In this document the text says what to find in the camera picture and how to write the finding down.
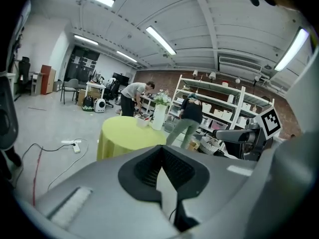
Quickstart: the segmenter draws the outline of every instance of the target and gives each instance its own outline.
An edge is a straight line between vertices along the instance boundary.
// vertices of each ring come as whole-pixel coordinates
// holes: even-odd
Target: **round table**
[[[162,131],[150,126],[138,127],[136,118],[112,117],[104,121],[99,139],[97,160],[119,156],[133,150],[166,144]]]

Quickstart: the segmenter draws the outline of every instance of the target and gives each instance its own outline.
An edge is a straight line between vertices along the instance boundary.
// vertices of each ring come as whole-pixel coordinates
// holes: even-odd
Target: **power strip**
[[[77,142],[73,143],[73,150],[74,150],[74,153],[80,153],[81,152],[79,144]]]
[[[81,142],[82,142],[81,140],[61,141],[61,143],[63,143],[63,144],[73,144],[73,143],[81,143]]]

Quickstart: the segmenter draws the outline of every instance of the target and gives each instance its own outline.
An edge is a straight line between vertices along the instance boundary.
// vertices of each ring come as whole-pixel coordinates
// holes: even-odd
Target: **concrete floor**
[[[46,96],[21,96],[15,102],[19,122],[19,134],[15,143],[16,152],[22,156],[33,144],[38,143],[45,149],[57,149],[63,140],[86,139],[89,150],[69,171],[57,179],[51,188],[77,172],[84,166],[96,161],[97,140],[104,120],[118,116],[116,110],[119,106],[106,107],[103,114],[84,112],[72,101],[72,93],[65,93],[65,105],[60,102],[60,92],[53,92]],[[173,145],[180,146],[181,141],[176,140]],[[55,152],[42,152],[39,163],[35,198],[47,192],[50,182],[61,172],[67,169],[72,162],[82,155],[87,143],[79,144],[81,153],[75,154],[72,146],[66,146]],[[21,174],[16,190],[29,202],[32,201],[33,178],[35,175],[40,149],[33,146],[25,155],[24,170]],[[163,171],[158,178],[158,189],[163,194],[163,210],[167,216],[172,212],[176,203],[176,191]]]

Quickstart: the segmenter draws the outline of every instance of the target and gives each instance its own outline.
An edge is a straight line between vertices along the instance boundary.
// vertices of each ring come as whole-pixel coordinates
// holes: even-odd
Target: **person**
[[[180,146],[186,149],[191,136],[196,132],[203,119],[202,104],[195,93],[189,94],[187,99],[183,101],[179,116],[181,119],[167,137],[166,144],[172,145],[176,137],[187,129],[183,143]]]
[[[134,115],[134,102],[133,99],[137,102],[137,107],[139,112],[142,111],[141,106],[141,94],[143,92],[148,92],[155,88],[154,82],[134,82],[129,84],[125,89],[121,92],[121,108],[122,108],[122,116],[130,116]]]

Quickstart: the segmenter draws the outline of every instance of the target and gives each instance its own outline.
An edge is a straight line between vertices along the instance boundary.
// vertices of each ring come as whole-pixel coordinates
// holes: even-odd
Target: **gray t-shirt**
[[[125,89],[122,90],[122,94],[127,98],[135,98],[136,94],[140,94],[145,91],[146,83],[135,82],[129,84]]]

